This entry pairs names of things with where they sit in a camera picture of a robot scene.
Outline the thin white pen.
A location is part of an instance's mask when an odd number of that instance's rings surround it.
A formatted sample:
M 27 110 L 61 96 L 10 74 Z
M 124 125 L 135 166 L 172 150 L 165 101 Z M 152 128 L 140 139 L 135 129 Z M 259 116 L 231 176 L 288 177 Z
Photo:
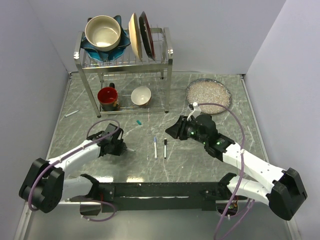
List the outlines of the thin white pen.
M 167 138 L 164 138 L 163 144 L 164 144 L 163 157 L 164 159 L 167 159 L 167 144 L 168 144 Z

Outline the white marker with purple tip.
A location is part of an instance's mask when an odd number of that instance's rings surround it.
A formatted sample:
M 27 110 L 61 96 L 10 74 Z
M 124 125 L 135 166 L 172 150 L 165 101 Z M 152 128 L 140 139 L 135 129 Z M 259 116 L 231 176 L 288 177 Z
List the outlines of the white marker with purple tip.
M 158 159 L 158 149 L 157 149 L 157 138 L 153 138 L 153 145 L 154 145 L 154 159 Z

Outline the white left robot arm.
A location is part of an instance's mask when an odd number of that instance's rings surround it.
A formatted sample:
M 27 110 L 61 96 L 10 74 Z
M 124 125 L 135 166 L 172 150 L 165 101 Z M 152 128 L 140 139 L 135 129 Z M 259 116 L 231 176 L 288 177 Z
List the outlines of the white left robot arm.
M 51 212 L 60 201 L 83 197 L 88 201 L 100 199 L 99 181 L 88 174 L 68 179 L 76 169 L 105 155 L 120 156 L 126 151 L 123 129 L 112 123 L 105 130 L 88 136 L 68 152 L 44 160 L 36 159 L 19 190 L 31 211 Z

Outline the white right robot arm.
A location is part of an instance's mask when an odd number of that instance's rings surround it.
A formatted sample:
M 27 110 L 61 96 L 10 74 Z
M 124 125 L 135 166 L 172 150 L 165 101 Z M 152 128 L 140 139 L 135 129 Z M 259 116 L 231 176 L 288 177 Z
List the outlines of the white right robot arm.
M 308 197 L 298 171 L 274 166 L 242 149 L 234 140 L 218 132 L 210 115 L 181 115 L 165 132 L 174 139 L 193 139 L 202 143 L 211 157 L 243 170 L 251 177 L 248 180 L 236 175 L 221 184 L 218 192 L 224 199 L 237 194 L 256 200 L 269 206 L 281 219 L 289 221 Z

